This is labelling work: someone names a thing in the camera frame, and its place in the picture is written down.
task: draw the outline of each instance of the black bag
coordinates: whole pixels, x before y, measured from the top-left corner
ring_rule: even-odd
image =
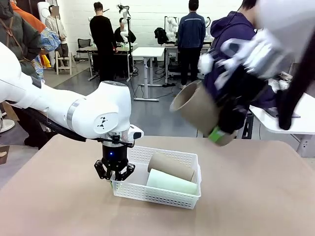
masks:
[[[166,36],[166,31],[163,28],[160,28],[160,27],[157,28],[154,31],[154,34],[156,35],[158,44],[162,45],[162,44],[168,42],[168,38]]]

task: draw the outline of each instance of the hood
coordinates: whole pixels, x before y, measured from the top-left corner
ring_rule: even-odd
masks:
[[[0,0],[0,18],[9,19],[13,16],[10,0]]]
[[[217,38],[223,33],[224,29],[233,25],[248,25],[253,28],[252,24],[242,13],[231,11],[228,16],[213,21],[210,33],[214,38]]]

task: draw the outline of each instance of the black chair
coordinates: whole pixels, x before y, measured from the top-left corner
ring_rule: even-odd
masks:
[[[81,54],[87,54],[88,53],[88,51],[80,50],[81,48],[90,47],[90,46],[91,46],[91,40],[90,39],[78,38],[79,50],[77,51],[77,58],[78,58],[78,54],[80,55],[80,58],[81,58]]]

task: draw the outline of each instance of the purple hoodie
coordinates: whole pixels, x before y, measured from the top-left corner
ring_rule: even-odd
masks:
[[[221,45],[225,41],[231,38],[251,40],[255,36],[253,25],[242,13],[235,11],[231,11],[226,17],[213,21],[210,32],[215,38],[211,48],[216,50],[219,53],[219,57],[222,59],[229,59],[229,57],[220,50]],[[214,99],[220,93],[214,85],[218,76],[219,72],[216,68],[205,76],[205,86]],[[256,101],[252,102],[252,105],[260,108],[275,107],[275,93],[272,88],[268,86],[266,91]]]

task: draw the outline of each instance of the paper towel tube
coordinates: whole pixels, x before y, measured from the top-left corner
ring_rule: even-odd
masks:
[[[155,169],[151,169],[147,186],[192,195],[196,195],[198,190],[198,185],[195,183],[171,176]]]
[[[148,165],[148,172],[150,172],[151,169],[155,169],[187,181],[191,181],[193,174],[195,173],[193,168],[190,168],[179,161],[173,160],[171,157],[168,157],[160,152],[153,154]]]
[[[191,83],[174,98],[170,111],[179,112],[190,124],[208,136],[218,124],[220,109],[202,83]],[[225,134],[216,144],[227,145],[234,137],[235,134]]]

